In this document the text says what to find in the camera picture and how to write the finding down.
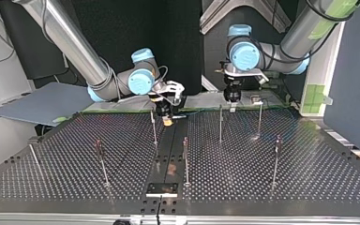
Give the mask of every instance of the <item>metal rod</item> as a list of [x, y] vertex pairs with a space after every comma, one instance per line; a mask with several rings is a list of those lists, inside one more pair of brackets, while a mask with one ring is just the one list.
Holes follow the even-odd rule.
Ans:
[[38, 160], [38, 158], [37, 158], [37, 154], [35, 153], [35, 149], [34, 149], [34, 146], [30, 143], [30, 144], [28, 144], [28, 146], [30, 147], [30, 149], [31, 149], [31, 152], [32, 152], [32, 156], [33, 156], [33, 158], [34, 158], [34, 160], [35, 160], [35, 162], [37, 163], [37, 165], [39, 166], [39, 160]]
[[273, 190], [277, 184], [276, 179], [277, 179], [277, 170], [278, 170], [278, 159], [280, 157], [280, 152], [282, 151], [282, 138], [280, 135], [277, 135], [276, 145], [274, 150], [276, 152], [276, 164], [274, 166], [274, 174], [273, 174], [273, 185], [272, 185]]
[[222, 142], [222, 123], [223, 123], [223, 107], [220, 105], [220, 137], [219, 142]]
[[276, 179], [277, 179], [277, 168], [278, 168], [278, 154], [276, 153], [276, 164], [274, 166], [274, 174], [273, 174], [273, 183], [272, 183], [272, 189], [274, 190], [276, 186]]
[[186, 163], [186, 187], [189, 187], [191, 184], [188, 180], [188, 138], [185, 137], [183, 140], [183, 158]]
[[260, 137], [261, 134], [261, 127], [262, 127], [262, 113], [263, 113], [263, 105], [260, 104], [260, 111], [259, 111], [259, 126], [257, 128], [257, 136]]
[[103, 168], [103, 171], [104, 171], [104, 177], [105, 177], [105, 180], [106, 180], [106, 186], [109, 186], [110, 182], [108, 181], [107, 171], [106, 171], [106, 168], [105, 168], [105, 165], [104, 165], [104, 159], [101, 160], [101, 167]]
[[97, 155], [97, 160], [101, 163], [101, 168], [102, 168], [103, 173], [104, 173], [105, 186], [108, 187], [111, 184], [110, 184], [110, 182], [108, 180], [107, 169], [106, 169], [105, 164], [104, 164], [105, 151], [103, 149], [103, 144], [102, 144], [101, 139], [96, 140], [96, 155]]
[[157, 147], [158, 141], [157, 141], [157, 130], [155, 127], [155, 119], [154, 119], [154, 113], [151, 110], [151, 123], [153, 124], [153, 130], [154, 130], [154, 145]]

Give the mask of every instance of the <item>perforated metal plate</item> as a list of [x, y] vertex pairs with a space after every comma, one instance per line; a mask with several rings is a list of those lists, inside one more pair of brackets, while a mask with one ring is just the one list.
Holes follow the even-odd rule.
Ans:
[[[157, 138], [163, 134], [157, 120]], [[101, 139], [110, 186], [96, 153]], [[0, 173], [0, 201], [128, 203], [143, 198], [157, 154], [150, 114], [83, 114]]]
[[[188, 214], [316, 212], [320, 216], [331, 215], [337, 211], [332, 207], [344, 205], [359, 211], [360, 161], [342, 146], [331, 144], [313, 122], [299, 120], [287, 109], [263, 111], [262, 134], [258, 138], [259, 111], [223, 115], [222, 144], [218, 112], [201, 112], [189, 118], [191, 187], [184, 187], [182, 198], [185, 205], [190, 205]], [[283, 151], [274, 185], [277, 135], [282, 137]]]
[[[287, 109], [263, 111], [259, 138], [258, 111], [224, 112], [221, 144], [219, 112], [193, 113], [170, 128], [157, 120], [158, 149], [149, 116], [85, 114], [58, 127], [35, 146], [40, 168], [29, 151], [0, 166], [0, 212], [360, 217], [358, 157]], [[273, 187], [277, 135], [283, 151]], [[178, 197], [146, 199], [151, 182], [179, 184]]]

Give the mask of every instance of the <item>gray sheet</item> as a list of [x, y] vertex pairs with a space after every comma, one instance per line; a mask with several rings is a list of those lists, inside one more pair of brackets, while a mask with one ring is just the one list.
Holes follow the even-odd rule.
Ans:
[[51, 82], [30, 95], [0, 107], [0, 116], [57, 126], [58, 117], [68, 117], [93, 103], [85, 87]]

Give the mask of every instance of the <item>metal optical table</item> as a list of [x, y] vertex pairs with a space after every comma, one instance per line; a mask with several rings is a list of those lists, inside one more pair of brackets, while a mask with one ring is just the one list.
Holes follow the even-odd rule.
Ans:
[[150, 113], [74, 115], [0, 165], [0, 224], [360, 223], [360, 158], [313, 122], [265, 110], [258, 137], [259, 111], [185, 113], [158, 145]]

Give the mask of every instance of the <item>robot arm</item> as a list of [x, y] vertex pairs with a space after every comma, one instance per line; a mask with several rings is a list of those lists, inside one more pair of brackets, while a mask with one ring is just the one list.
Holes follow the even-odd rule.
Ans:
[[[260, 84], [268, 81], [261, 70], [303, 73], [310, 57], [321, 48], [335, 26], [349, 20], [360, 4], [358, 0], [306, 2], [306, 8], [279, 45], [255, 40], [249, 25], [236, 24], [230, 27], [227, 42], [229, 62], [222, 66], [227, 84], [224, 91], [227, 101], [234, 103], [240, 100], [240, 86], [246, 76], [256, 77]], [[312, 52], [319, 42], [321, 46]]]
[[141, 49], [131, 55], [134, 68], [115, 74], [102, 60], [78, 27], [66, 14], [59, 0], [12, 0], [22, 5], [33, 19], [46, 31], [54, 44], [71, 61], [88, 83], [88, 93], [94, 101], [110, 101], [121, 94], [158, 95], [157, 107], [168, 108], [164, 116], [172, 117], [171, 102], [167, 93], [176, 86], [175, 102], [180, 101], [184, 87], [177, 82], [164, 82], [154, 55], [149, 49]]

